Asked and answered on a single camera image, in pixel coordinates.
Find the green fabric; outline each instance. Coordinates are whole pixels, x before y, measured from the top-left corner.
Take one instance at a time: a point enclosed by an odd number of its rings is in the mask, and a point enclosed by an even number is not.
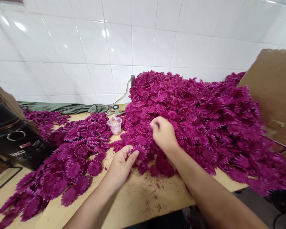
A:
[[[79,103],[44,103],[44,102],[18,102],[22,107],[30,111],[61,111],[64,115],[79,114],[84,112],[102,113],[108,111],[109,105],[93,104],[84,105]]]

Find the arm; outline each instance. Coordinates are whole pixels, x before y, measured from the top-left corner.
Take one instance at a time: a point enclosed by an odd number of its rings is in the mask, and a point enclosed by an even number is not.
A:
[[[127,145],[117,152],[106,175],[97,188],[88,196],[63,229],[99,229],[114,200],[114,194],[126,181],[139,152],[127,154],[133,147]]]
[[[151,127],[156,144],[175,165],[212,228],[268,228],[243,202],[180,148],[168,120],[157,117],[152,120]]]

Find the stacked flowers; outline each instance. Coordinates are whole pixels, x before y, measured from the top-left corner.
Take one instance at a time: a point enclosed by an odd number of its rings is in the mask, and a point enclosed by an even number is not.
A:
[[[57,149],[37,171],[19,181],[15,194],[0,209],[5,215],[0,228],[19,214],[22,221],[31,219],[61,194],[61,204],[69,206],[88,189],[92,177],[101,173],[101,162],[110,148],[112,133],[107,120],[105,113],[93,113],[85,120],[68,122],[48,136],[50,145]]]
[[[153,71],[138,75],[123,118],[127,132],[114,142],[114,150],[133,145],[133,151],[140,152],[140,174],[149,170],[154,177],[173,176],[175,171],[153,141],[149,126],[152,119],[163,116],[174,126],[179,145],[208,173],[215,175],[218,167],[262,196],[286,189],[286,162],[269,150],[273,142],[263,136],[259,104],[247,87],[237,87],[244,74],[213,83]]]
[[[70,115],[63,115],[61,111],[23,111],[27,120],[32,120],[40,129],[40,135],[47,137],[53,132],[54,125],[64,125],[69,121]]]

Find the wooden table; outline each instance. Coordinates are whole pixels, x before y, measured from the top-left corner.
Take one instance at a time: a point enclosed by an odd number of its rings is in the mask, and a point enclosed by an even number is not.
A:
[[[72,115],[71,120],[82,120],[89,115],[89,113],[75,114]],[[119,136],[113,136],[111,142],[118,139],[120,139]],[[115,152],[112,148],[107,152],[107,157],[103,161],[104,167],[110,167],[114,154]],[[6,174],[2,175],[0,183],[9,177],[9,173],[11,172],[12,171],[7,171]],[[8,197],[14,193],[16,184],[28,172],[29,170],[24,168],[0,190],[0,207],[5,203]],[[105,173],[106,171],[103,169],[101,174],[94,177],[87,192],[80,196],[71,206],[61,206],[61,197],[58,197],[49,203],[44,212],[25,223],[20,222],[20,217],[18,217],[8,228],[61,229],[89,194],[97,187]],[[232,181],[221,170],[217,169],[216,173],[215,179],[230,192],[248,186]],[[184,183],[179,176],[175,175],[171,178],[154,178],[150,176],[149,172],[140,176],[137,169],[133,168],[130,177],[117,193],[102,228],[124,228],[194,204],[195,201],[186,190]]]

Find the plastic cup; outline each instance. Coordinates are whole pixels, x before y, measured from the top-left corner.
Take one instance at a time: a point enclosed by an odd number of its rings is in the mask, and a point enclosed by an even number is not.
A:
[[[121,133],[122,119],[119,117],[113,117],[107,121],[108,126],[110,126],[113,135],[119,135]]]

